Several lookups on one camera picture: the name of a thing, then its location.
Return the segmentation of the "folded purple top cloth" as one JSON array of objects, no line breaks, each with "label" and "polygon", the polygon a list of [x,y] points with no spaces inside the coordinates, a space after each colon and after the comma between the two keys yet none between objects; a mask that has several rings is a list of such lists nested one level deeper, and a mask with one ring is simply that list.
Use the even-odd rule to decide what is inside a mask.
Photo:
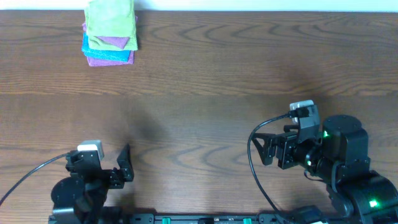
[{"label": "folded purple top cloth", "polygon": [[134,14],[126,16],[85,16],[85,38],[89,48],[94,50],[136,51],[138,50]]}]

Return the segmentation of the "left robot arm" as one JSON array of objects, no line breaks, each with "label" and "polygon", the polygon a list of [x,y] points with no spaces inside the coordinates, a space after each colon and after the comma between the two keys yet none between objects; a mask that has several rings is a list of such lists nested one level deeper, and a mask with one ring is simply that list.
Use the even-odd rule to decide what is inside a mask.
[{"label": "left robot arm", "polygon": [[123,189],[132,182],[134,171],[131,148],[126,144],[117,157],[118,168],[102,169],[102,142],[88,140],[66,155],[70,177],[59,181],[51,191],[53,202],[49,223],[92,224],[129,223],[129,215],[121,207],[106,207],[108,191]]}]

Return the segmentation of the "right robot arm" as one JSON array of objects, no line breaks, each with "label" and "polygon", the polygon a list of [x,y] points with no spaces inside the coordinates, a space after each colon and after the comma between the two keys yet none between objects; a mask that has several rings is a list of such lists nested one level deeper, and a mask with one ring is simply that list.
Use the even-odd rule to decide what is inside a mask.
[{"label": "right robot arm", "polygon": [[326,118],[317,135],[301,140],[297,125],[282,134],[259,133],[248,138],[265,166],[278,160],[281,169],[302,166],[326,185],[341,223],[397,223],[397,188],[371,170],[368,134],[359,119],[349,115]]}]

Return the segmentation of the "folded purple cloth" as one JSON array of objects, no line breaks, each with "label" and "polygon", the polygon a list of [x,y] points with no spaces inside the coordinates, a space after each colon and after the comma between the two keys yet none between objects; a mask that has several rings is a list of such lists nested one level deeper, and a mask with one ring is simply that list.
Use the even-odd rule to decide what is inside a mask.
[{"label": "folded purple cloth", "polygon": [[98,58],[87,57],[88,65],[91,67],[107,67],[117,65],[132,65],[134,63],[134,51],[130,52],[127,62],[103,60]]},{"label": "folded purple cloth", "polygon": [[134,14],[126,16],[85,16],[85,38],[89,48],[94,50],[136,51],[138,50]]}]

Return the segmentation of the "light green cloth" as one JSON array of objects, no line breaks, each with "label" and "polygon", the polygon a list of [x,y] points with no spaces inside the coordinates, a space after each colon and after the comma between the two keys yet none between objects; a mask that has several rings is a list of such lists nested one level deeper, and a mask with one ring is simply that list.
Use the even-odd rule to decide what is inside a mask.
[{"label": "light green cloth", "polygon": [[133,0],[94,0],[85,7],[88,36],[130,37],[136,31]]}]

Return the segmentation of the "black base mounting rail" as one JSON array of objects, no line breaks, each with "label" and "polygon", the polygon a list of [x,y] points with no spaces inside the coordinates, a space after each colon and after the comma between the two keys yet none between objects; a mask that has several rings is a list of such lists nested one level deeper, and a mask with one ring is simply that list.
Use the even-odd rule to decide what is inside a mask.
[{"label": "black base mounting rail", "polygon": [[137,213],[105,215],[96,221],[100,224],[283,224],[292,223],[278,215],[154,215]]}]

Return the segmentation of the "folded purple bottom cloth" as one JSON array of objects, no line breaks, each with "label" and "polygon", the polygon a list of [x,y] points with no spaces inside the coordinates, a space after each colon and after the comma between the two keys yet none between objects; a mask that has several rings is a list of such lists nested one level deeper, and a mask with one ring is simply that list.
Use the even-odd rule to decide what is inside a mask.
[{"label": "folded purple bottom cloth", "polygon": [[91,67],[107,67],[117,65],[132,65],[134,63],[134,51],[130,52],[127,62],[103,60],[98,58],[87,57],[88,65]]}]

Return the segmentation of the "folded blue stacked cloth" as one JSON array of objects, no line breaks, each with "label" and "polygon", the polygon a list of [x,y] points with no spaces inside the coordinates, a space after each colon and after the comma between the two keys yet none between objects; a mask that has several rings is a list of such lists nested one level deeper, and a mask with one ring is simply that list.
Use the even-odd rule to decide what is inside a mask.
[{"label": "folded blue stacked cloth", "polygon": [[81,51],[86,57],[118,62],[127,62],[131,52],[130,50],[114,51],[91,49],[89,46],[89,38],[85,32],[83,33],[83,43]]}]

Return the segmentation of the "folded green stacked cloth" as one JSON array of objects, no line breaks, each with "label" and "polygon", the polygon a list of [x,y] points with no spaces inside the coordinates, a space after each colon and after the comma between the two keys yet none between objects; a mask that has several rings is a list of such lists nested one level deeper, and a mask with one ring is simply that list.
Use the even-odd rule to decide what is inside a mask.
[{"label": "folded green stacked cloth", "polygon": [[136,51],[138,49],[137,40],[135,37],[107,37],[107,36],[90,36],[89,46],[95,50],[130,50]]}]

